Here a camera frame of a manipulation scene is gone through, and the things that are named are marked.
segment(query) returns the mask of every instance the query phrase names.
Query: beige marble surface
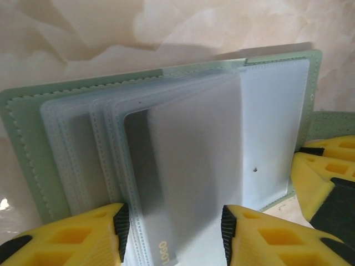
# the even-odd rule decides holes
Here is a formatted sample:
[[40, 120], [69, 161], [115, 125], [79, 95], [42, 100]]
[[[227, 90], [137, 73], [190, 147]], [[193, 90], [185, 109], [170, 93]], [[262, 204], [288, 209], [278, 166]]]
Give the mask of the beige marble surface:
[[[1, 1], [0, 90], [297, 43], [324, 53], [315, 108], [354, 111], [354, 0]], [[0, 242], [39, 224], [1, 122], [0, 202]], [[296, 203], [273, 214], [302, 223]]]

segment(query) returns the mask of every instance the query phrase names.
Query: marble background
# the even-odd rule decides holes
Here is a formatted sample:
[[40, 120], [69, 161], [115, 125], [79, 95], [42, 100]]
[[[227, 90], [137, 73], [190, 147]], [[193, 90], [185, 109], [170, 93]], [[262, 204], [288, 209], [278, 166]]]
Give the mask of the marble background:
[[[0, 90], [298, 43], [323, 51], [315, 109], [355, 111], [354, 0], [1, 1]], [[38, 224], [0, 122], [0, 243]]]

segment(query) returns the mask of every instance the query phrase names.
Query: hole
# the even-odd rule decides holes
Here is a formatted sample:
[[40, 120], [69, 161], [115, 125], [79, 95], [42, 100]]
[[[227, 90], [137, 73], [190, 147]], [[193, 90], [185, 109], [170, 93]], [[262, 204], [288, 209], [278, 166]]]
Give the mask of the hole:
[[64, 252], [59, 250], [36, 252], [34, 256], [26, 261], [23, 266], [63, 266], [72, 255], [73, 252]]
[[105, 217], [106, 214], [107, 214], [107, 212], [99, 212], [99, 213], [92, 215], [92, 217], [93, 218], [102, 218], [102, 217]]
[[254, 213], [248, 213], [248, 212], [244, 212], [243, 216], [247, 219], [259, 219], [260, 216], [254, 214]]
[[346, 172], [346, 170], [348, 170], [348, 168], [349, 168], [349, 166], [347, 166], [347, 165], [342, 165], [340, 163], [334, 163], [334, 162], [330, 162], [326, 166], [326, 169], [329, 172], [340, 173], [342, 175], [345, 174], [345, 172]]
[[315, 253], [283, 253], [278, 255], [287, 266], [329, 266], [329, 262]]
[[91, 232], [90, 227], [72, 227], [58, 231], [49, 242], [54, 244], [81, 244]]
[[287, 229], [259, 229], [259, 233], [269, 245], [303, 245], [303, 241]]
[[339, 144], [341, 148], [355, 149], [355, 141], [343, 141]]

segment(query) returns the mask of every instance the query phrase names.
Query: black foam edge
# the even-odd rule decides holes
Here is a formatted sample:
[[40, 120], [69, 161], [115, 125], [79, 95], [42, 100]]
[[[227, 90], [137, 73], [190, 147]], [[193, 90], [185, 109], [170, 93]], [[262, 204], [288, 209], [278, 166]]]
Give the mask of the black foam edge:
[[222, 219], [221, 219], [221, 231], [223, 246], [227, 260], [227, 266], [230, 266], [232, 261], [232, 240], [235, 236], [237, 227], [237, 218], [228, 209], [227, 205], [223, 206]]
[[321, 238], [321, 241], [351, 266], [355, 266], [355, 249], [344, 243], [326, 237]]
[[317, 155], [317, 156], [323, 156], [324, 148], [301, 147], [298, 151], [303, 152], [304, 154], [313, 154], [313, 155]]
[[2, 264], [5, 260], [10, 258], [16, 252], [18, 252], [31, 240], [32, 240], [32, 236], [27, 234], [25, 236], [20, 236], [11, 239], [3, 243], [2, 245], [0, 245], [0, 264]]
[[115, 233], [119, 238], [118, 252], [121, 262], [123, 262], [129, 233], [129, 210], [127, 203], [125, 203], [113, 217], [113, 225]]
[[333, 177], [334, 188], [324, 200], [310, 224], [338, 237], [355, 249], [355, 182]]

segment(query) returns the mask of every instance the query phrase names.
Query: sage green leather cover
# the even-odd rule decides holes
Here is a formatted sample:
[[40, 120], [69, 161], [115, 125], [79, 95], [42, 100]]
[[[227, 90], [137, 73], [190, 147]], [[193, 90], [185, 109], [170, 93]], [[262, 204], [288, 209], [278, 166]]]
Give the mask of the sage green leather cover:
[[165, 69], [141, 71], [137, 73], [105, 76], [63, 83], [29, 86], [5, 90], [0, 94], [0, 112], [2, 120], [17, 154], [20, 166], [27, 180], [43, 223], [56, 221], [71, 215], [52, 151], [39, 113], [40, 106], [48, 101], [65, 96], [105, 90], [131, 83], [142, 83], [150, 79], [185, 75], [188, 73], [210, 69], [233, 69], [243, 65], [264, 64], [284, 60], [299, 60], [307, 58], [310, 61], [310, 72], [307, 80], [307, 90], [301, 127], [297, 140], [300, 147], [307, 135], [321, 138], [326, 133], [321, 130], [331, 116], [332, 130], [337, 135], [354, 133], [354, 128], [343, 129], [353, 114], [315, 113], [313, 103], [322, 54], [318, 50], [288, 54], [270, 55], [256, 58], [223, 60], [217, 62], [174, 66]]

